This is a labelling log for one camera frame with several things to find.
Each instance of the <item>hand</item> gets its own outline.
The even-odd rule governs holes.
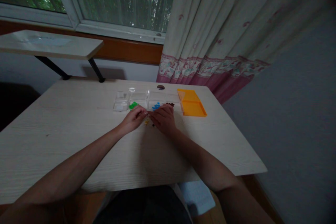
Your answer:
[[[177,131],[174,119],[174,108],[169,104],[163,104],[155,112],[148,111],[149,118],[154,125],[165,135],[171,136]]]
[[[127,114],[117,128],[122,135],[126,135],[138,128],[146,116],[146,109],[138,105]]]

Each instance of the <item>white wooden table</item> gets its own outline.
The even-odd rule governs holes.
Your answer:
[[[88,60],[99,82],[104,82],[105,78],[93,59],[103,45],[103,40],[32,30],[22,30],[0,36],[0,52],[33,55],[59,74],[63,80],[70,79],[71,75],[67,75],[47,57]]]
[[[0,204],[14,202],[56,165],[96,140],[125,117],[113,112],[117,91],[158,91],[158,83],[87,78],[58,81],[0,133]],[[207,117],[184,117],[176,125],[235,175],[267,169],[205,86],[162,84],[195,90]],[[198,180],[193,168],[151,124],[123,137],[83,185],[89,192],[123,190]]]

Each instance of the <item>wooden floor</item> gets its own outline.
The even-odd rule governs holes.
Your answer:
[[[282,219],[270,204],[267,196],[260,187],[260,184],[253,175],[238,177],[242,180],[250,193],[255,197],[263,209],[273,219],[275,223],[283,224]],[[193,218],[195,224],[224,224],[226,223],[219,200],[217,196],[211,192],[216,206],[208,212]],[[94,194],[76,194],[64,204],[64,209],[60,209],[52,223],[74,223],[74,224],[90,224],[96,217],[96,214],[105,197],[105,192]],[[0,205],[0,215],[10,206]]]

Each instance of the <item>patterned curtain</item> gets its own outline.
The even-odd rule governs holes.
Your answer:
[[[228,100],[307,29],[332,0],[174,0],[157,82],[205,85]]]

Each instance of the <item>white wall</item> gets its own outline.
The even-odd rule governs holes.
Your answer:
[[[336,223],[336,17],[223,107],[268,168],[258,175],[285,223]]]
[[[73,76],[97,78],[88,61],[50,58],[64,72]],[[155,82],[159,67],[121,61],[95,59],[103,77]],[[42,94],[60,76],[33,56],[0,53],[0,82],[27,84]]]

